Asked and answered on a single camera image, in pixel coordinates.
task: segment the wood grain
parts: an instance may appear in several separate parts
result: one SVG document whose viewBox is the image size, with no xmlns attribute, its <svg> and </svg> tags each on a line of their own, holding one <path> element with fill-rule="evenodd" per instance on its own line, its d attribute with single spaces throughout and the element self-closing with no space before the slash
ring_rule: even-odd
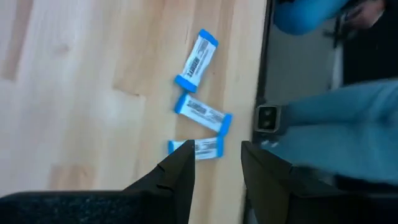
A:
<svg viewBox="0 0 398 224">
<path fill-rule="evenodd" d="M 215 136 L 173 111 L 201 28 L 220 42 L 196 98 L 234 115 L 198 161 L 190 223 L 239 223 L 266 0 L 0 0 L 0 194 L 123 189 L 169 139 Z"/>
</svg>

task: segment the person's leg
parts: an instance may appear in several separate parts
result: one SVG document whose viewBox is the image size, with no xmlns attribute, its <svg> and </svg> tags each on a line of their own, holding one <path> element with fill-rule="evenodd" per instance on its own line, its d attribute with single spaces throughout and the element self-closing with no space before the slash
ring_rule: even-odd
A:
<svg viewBox="0 0 398 224">
<path fill-rule="evenodd" d="M 339 88 L 287 105 L 289 124 L 357 123 L 388 117 L 398 108 L 398 81 Z"/>
<path fill-rule="evenodd" d="M 278 3 L 276 0 L 274 24 L 287 34 L 306 34 L 334 16 L 348 1 L 295 0 Z"/>
<path fill-rule="evenodd" d="M 398 128 L 382 123 L 291 128 L 263 148 L 296 166 L 398 184 Z"/>
</svg>

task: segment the barcode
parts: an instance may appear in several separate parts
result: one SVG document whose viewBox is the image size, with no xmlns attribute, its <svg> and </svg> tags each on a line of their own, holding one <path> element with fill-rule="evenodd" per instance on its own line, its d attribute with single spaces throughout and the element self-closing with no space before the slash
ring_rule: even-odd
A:
<svg viewBox="0 0 398 224">
<path fill-rule="evenodd" d="M 189 77 L 192 77 L 193 73 L 195 72 L 195 69 L 197 69 L 197 66 L 199 64 L 199 58 L 195 57 L 191 63 L 191 67 L 189 68 L 189 72 L 187 73 L 187 75 Z"/>
<path fill-rule="evenodd" d="M 216 142 L 208 142 L 208 143 L 205 143 L 203 146 L 203 150 L 209 150 L 209 149 L 215 149 L 215 148 L 217 148 Z"/>
<path fill-rule="evenodd" d="M 219 113 L 217 113 L 216 111 L 213 111 L 213 110 L 211 110 L 210 113 L 211 113 L 211 118 L 213 118 L 213 120 L 215 120 L 219 123 L 223 122 L 224 117 L 222 117 Z"/>
<path fill-rule="evenodd" d="M 193 102 L 192 100 L 190 100 L 188 102 L 189 107 L 191 107 L 192 109 L 196 110 L 197 112 L 201 113 L 201 114 L 205 114 L 206 113 L 206 108 L 202 107 L 200 104 Z"/>
<path fill-rule="evenodd" d="M 197 71 L 200 71 L 200 68 L 201 68 L 201 66 L 203 65 L 203 62 L 205 61 L 204 59 L 206 58 L 208 52 L 209 52 L 209 51 L 207 50 L 207 51 L 205 52 L 205 54 L 202 56 L 202 60 L 201 60 L 200 63 L 199 63 L 199 66 L 198 66 Z"/>
<path fill-rule="evenodd" d="M 200 47 L 199 47 L 199 50 L 198 50 L 198 53 L 206 50 L 208 45 L 209 45 L 209 42 L 207 40 L 202 40 L 202 42 L 200 44 Z"/>
<path fill-rule="evenodd" d="M 202 154 L 208 154 L 211 152 L 212 152 L 212 150 L 203 150 L 203 151 L 195 152 L 195 154 L 198 156 L 198 155 L 202 155 Z"/>
</svg>

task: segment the black fabric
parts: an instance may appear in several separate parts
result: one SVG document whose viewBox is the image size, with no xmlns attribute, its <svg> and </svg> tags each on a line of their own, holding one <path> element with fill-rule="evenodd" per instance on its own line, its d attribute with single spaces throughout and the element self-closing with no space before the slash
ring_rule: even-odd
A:
<svg viewBox="0 0 398 224">
<path fill-rule="evenodd" d="M 398 12 L 386 11 L 368 30 L 344 44 L 343 83 L 395 78 L 398 74 Z"/>
</svg>

